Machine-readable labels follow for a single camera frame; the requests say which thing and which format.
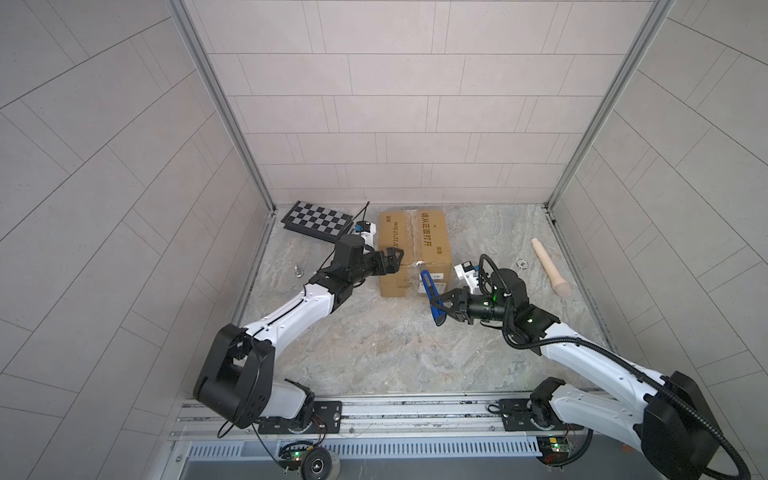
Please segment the blue box cutter knife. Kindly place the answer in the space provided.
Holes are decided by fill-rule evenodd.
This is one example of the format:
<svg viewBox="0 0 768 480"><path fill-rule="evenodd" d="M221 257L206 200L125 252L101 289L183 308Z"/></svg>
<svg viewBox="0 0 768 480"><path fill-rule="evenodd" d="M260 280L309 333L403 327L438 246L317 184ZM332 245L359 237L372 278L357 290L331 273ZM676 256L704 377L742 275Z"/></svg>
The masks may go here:
<svg viewBox="0 0 768 480"><path fill-rule="evenodd" d="M422 270L420 278L430 304L430 312L433 321L437 327L440 327L445 323L447 318L443 308L443 302L440 300L440 294L428 270Z"/></svg>

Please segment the brown cardboard express box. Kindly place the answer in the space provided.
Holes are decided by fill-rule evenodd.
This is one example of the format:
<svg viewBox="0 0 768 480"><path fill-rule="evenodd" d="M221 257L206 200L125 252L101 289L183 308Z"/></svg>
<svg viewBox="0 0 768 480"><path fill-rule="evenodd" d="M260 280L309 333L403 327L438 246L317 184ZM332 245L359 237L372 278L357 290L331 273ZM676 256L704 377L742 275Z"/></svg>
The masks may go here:
<svg viewBox="0 0 768 480"><path fill-rule="evenodd" d="M453 273L447 222L442 210L385 211L378 218L378 247L404 252L397 273L380 278L384 298L424 294L421 272L426 270L439 294L445 292Z"/></svg>

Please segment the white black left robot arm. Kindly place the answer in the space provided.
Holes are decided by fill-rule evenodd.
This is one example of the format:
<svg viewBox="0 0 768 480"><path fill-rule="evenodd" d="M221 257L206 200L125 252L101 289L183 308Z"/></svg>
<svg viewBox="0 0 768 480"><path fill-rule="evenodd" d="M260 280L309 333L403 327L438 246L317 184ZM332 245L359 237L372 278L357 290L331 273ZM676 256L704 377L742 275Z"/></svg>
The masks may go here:
<svg viewBox="0 0 768 480"><path fill-rule="evenodd" d="M275 363L305 330L331 315L371 276L395 274L404 251L376 251L360 235L345 234L330 264L319 269L299 293L277 310L243 327L228 324L214 337L193 388L193 398L231 425L285 420L294 431L306 429L314 414L314 393L274 378Z"/></svg>

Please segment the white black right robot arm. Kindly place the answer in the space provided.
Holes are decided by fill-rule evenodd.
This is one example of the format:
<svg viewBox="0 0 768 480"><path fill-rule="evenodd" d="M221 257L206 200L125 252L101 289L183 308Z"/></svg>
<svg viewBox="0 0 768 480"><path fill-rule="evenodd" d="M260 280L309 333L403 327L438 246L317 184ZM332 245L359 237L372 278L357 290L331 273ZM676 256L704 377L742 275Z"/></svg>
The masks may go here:
<svg viewBox="0 0 768 480"><path fill-rule="evenodd" d="M501 331L508 346L531 350L575 371L602 389L590 394L549 377L530 395L533 422L596 430L643 453L668 479L698 479L721 444L718 425L699 385L686 374L661 374L593 343L554 314L529 301L525 282L511 269L475 273L464 287L439 293L420 274L437 325L446 318L480 322Z"/></svg>

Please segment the clear packing tape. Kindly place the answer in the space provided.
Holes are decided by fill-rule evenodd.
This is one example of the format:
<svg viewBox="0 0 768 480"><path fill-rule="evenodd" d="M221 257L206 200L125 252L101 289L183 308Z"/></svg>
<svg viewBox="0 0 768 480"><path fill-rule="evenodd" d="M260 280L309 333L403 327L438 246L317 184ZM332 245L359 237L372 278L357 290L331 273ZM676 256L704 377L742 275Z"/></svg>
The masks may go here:
<svg viewBox="0 0 768 480"><path fill-rule="evenodd" d="M425 269L426 265L422 245L421 215L418 209L408 209L405 211L405 214L410 239L406 278L409 282L409 288L413 292L418 292L419 286L422 284L420 273Z"/></svg>

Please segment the black white chessboard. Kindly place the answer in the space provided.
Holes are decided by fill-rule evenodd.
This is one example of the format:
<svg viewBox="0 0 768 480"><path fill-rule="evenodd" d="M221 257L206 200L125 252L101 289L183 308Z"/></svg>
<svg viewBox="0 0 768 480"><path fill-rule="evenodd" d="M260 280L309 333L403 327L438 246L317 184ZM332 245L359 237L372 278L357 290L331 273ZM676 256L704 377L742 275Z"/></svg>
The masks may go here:
<svg viewBox="0 0 768 480"><path fill-rule="evenodd" d="M338 210L297 201L281 223L287 230L335 244L349 232L353 217Z"/></svg>

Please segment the green circuit board right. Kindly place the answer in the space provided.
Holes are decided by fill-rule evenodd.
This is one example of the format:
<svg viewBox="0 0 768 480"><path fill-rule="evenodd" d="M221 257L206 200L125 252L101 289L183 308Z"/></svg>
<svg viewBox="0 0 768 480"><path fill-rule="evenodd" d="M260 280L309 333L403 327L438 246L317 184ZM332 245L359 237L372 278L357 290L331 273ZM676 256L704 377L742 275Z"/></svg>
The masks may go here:
<svg viewBox="0 0 768 480"><path fill-rule="evenodd" d="M544 465L563 463L571 455L572 445L564 437L539 436L536 441L541 453L538 460Z"/></svg>

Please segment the round black speaker device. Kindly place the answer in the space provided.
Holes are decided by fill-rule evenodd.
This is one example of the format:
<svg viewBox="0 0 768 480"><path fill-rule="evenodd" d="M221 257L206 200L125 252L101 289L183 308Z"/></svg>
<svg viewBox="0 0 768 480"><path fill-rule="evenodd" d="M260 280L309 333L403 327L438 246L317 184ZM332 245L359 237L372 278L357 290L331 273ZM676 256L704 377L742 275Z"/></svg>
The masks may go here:
<svg viewBox="0 0 768 480"><path fill-rule="evenodd" d="M304 480L336 480L341 473L338 455L310 441L296 441L281 446L278 460L287 471L296 472Z"/></svg>

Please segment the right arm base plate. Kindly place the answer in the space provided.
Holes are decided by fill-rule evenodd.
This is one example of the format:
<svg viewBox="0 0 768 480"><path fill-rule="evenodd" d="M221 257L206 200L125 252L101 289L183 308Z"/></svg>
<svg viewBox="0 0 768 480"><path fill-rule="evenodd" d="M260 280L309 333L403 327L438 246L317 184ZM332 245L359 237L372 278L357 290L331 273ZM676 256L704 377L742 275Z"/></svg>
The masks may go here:
<svg viewBox="0 0 768 480"><path fill-rule="evenodd" d="M539 425L534 417L533 411L529 408L527 398L520 399L500 399L495 403L493 409L495 415L501 417L505 432L565 432L566 425L559 420L552 418L547 420L543 426Z"/></svg>

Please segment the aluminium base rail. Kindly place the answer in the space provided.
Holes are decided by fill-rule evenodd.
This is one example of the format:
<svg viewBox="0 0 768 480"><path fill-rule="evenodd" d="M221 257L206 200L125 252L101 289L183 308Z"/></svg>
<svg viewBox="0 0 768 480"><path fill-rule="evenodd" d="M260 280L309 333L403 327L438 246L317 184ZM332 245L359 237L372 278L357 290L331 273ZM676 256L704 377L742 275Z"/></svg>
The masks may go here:
<svg viewBox="0 0 768 480"><path fill-rule="evenodd" d="M338 434L262 435L257 425L228 426L195 401L182 406L159 479L298 479L278 460L291 442L310 441L336 453L338 479L653 479L633 449L575 426L565 432L505 432L493 409L523 392L331 396L341 401ZM536 438L564 437L563 463L544 465Z"/></svg>

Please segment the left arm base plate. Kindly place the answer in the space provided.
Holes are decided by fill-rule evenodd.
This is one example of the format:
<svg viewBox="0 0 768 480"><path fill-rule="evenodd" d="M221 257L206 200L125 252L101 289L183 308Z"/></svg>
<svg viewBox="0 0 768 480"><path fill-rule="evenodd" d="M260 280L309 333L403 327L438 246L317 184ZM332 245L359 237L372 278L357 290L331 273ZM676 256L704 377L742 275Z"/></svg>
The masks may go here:
<svg viewBox="0 0 768 480"><path fill-rule="evenodd" d="M312 411L304 412L301 418L269 417L258 420L256 425L262 435L338 434L342 409L341 401L315 401Z"/></svg>

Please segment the aluminium corner post left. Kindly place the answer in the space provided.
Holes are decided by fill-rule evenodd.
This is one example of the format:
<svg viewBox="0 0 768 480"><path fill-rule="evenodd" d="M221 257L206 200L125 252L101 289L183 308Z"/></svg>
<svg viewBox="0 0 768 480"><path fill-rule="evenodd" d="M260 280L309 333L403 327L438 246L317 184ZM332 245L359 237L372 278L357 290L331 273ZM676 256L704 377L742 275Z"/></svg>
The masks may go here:
<svg viewBox="0 0 768 480"><path fill-rule="evenodd" d="M249 172L257 190L264 200L268 211L272 216L277 210L276 205L268 191L266 183L258 170L255 158L245 140L242 130L234 115L230 102L225 95L221 83L216 75L214 66L203 46L201 37L190 16L190 11L184 1L169 0L167 2L171 18L174 21L187 50L197 67L202 83L209 93L211 100L220 115L223 126L232 140L235 149L240 154L247 171Z"/></svg>

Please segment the aluminium corner post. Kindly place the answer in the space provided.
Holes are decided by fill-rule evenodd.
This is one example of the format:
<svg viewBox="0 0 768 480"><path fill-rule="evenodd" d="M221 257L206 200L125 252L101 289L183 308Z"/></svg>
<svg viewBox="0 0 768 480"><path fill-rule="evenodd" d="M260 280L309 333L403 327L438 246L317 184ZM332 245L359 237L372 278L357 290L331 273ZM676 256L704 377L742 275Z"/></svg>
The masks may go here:
<svg viewBox="0 0 768 480"><path fill-rule="evenodd" d="M578 167L583 162L608 117L613 112L618 100L627 88L633 74L638 69L647 50L650 48L658 31L668 17L669 11L675 3L675 0L656 0L652 2L648 14L641 23L637 35L630 44L614 78L609 84L608 90L603 96L584 134L574 149L551 196L544 204L550 217L554 216L554 209L565 193L570 181L575 176Z"/></svg>
<svg viewBox="0 0 768 480"><path fill-rule="evenodd" d="M266 183L258 170L255 158L245 140L242 130L234 115L230 102L225 95L221 83L216 75L214 66L203 46L201 37L190 16L190 11L184 1L169 0L167 2L171 18L174 21L187 50L197 67L202 83L209 93L211 100L220 115L223 126L232 140L235 149L240 154L247 171L249 172L257 190L264 200L268 211L272 216L277 210L276 205L268 191Z"/></svg>

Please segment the aluminium corner post right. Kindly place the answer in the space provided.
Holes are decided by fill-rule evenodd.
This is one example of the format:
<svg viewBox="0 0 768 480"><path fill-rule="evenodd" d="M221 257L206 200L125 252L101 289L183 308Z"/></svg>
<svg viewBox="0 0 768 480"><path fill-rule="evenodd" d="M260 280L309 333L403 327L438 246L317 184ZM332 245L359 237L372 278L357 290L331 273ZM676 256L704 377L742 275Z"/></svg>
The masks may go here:
<svg viewBox="0 0 768 480"><path fill-rule="evenodd" d="M608 90L603 96L584 134L574 149L551 196L544 204L550 217L554 216L554 209L565 193L570 181L575 176L578 167L583 162L608 117L613 112L618 100L627 88L633 74L638 69L647 50L650 48L658 31L668 17L669 11L675 3L675 0L656 0L652 2L648 14L641 23L637 35L630 44L614 78L609 84Z"/></svg>

